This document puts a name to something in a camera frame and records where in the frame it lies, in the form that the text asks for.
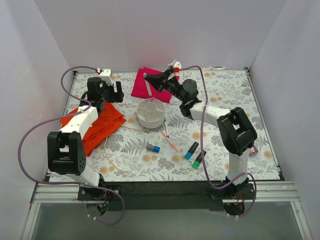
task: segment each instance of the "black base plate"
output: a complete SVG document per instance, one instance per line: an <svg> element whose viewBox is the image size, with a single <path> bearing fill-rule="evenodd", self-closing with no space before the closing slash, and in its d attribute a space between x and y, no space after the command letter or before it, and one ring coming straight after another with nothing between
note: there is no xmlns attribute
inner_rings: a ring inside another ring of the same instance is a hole
<svg viewBox="0 0 320 240"><path fill-rule="evenodd" d="M223 211L222 199L210 191L207 181L148 181L148 182L105 182L105 187L118 190L123 197L126 210L172 210L172 209L209 209ZM88 188L80 187L79 201L96 201ZM253 185L249 183L245 189L245 198L253 199ZM109 198L108 211L121 211L122 205L115 194Z"/></svg>

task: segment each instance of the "green marker cap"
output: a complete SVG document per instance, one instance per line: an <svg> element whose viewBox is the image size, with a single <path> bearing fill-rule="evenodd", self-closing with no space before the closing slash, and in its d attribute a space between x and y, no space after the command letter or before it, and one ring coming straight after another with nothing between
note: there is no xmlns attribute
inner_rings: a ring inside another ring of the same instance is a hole
<svg viewBox="0 0 320 240"><path fill-rule="evenodd" d="M194 163L192 164L192 167L193 167L194 169L198 169L199 165L200 165L200 162L194 161Z"/></svg>

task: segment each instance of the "marker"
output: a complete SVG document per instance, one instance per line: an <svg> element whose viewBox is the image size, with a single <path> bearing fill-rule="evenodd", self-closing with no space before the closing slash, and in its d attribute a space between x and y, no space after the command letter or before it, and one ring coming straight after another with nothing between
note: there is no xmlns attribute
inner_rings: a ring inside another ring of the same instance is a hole
<svg viewBox="0 0 320 240"><path fill-rule="evenodd" d="M184 158L189 160L191 158L192 154L194 154L194 152L198 146L199 146L199 143L195 141L192 144L192 146L190 147L190 149L188 150L188 152L185 154Z"/></svg>
<svg viewBox="0 0 320 240"><path fill-rule="evenodd" d="M146 89L148 90L148 94L149 96L152 96L152 92L151 92L151 89L150 89L150 85L149 85L149 82L147 82L146 80L145 81L145 85L146 85Z"/></svg>
<svg viewBox="0 0 320 240"><path fill-rule="evenodd" d="M151 145L150 143L148 143L148 144L146 145L146 149L149 150L149 151L155 152L155 153L160 152L160 147L158 147L158 146L153 146L153 145Z"/></svg>
<svg viewBox="0 0 320 240"><path fill-rule="evenodd" d="M174 150L178 152L178 148L174 145L174 143L166 136L166 134L162 131L161 134L164 136L164 138L170 143L170 145L173 147Z"/></svg>
<svg viewBox="0 0 320 240"><path fill-rule="evenodd" d="M165 128L166 136L169 138L169 134L168 134L168 126L167 126L167 120L166 120L166 119L164 119L164 128Z"/></svg>
<svg viewBox="0 0 320 240"><path fill-rule="evenodd" d="M200 165L201 162L202 162L202 157L201 157L201 151L200 151L199 155L196 157L196 160L195 160L194 163L192 164L192 167L193 167L194 169L198 169L198 167L199 167L199 165Z"/></svg>

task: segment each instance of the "green marker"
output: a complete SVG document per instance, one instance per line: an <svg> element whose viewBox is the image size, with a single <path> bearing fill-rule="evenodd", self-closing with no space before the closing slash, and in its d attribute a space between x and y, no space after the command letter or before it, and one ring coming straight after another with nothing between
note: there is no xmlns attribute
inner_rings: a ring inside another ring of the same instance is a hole
<svg viewBox="0 0 320 240"><path fill-rule="evenodd" d="M201 151L200 151L199 155L196 157L196 160L195 160L194 163L192 164L192 167L193 167L194 169L198 169L198 167L199 167L199 165L200 165L201 162L202 162L202 158L201 158Z"/></svg>

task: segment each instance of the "blue marker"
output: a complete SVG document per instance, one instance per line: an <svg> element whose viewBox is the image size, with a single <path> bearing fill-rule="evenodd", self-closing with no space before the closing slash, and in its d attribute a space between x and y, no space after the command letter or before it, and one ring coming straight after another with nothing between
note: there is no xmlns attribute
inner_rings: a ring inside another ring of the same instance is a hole
<svg viewBox="0 0 320 240"><path fill-rule="evenodd" d="M197 149L197 147L199 146L199 143L198 142L194 142L192 144L192 146L190 147L189 151L185 154L184 158L189 160L192 156L192 154L194 154L195 150Z"/></svg>
<svg viewBox="0 0 320 240"><path fill-rule="evenodd" d="M158 146L153 146L150 143L147 144L146 149L155 153L160 152L160 147Z"/></svg>

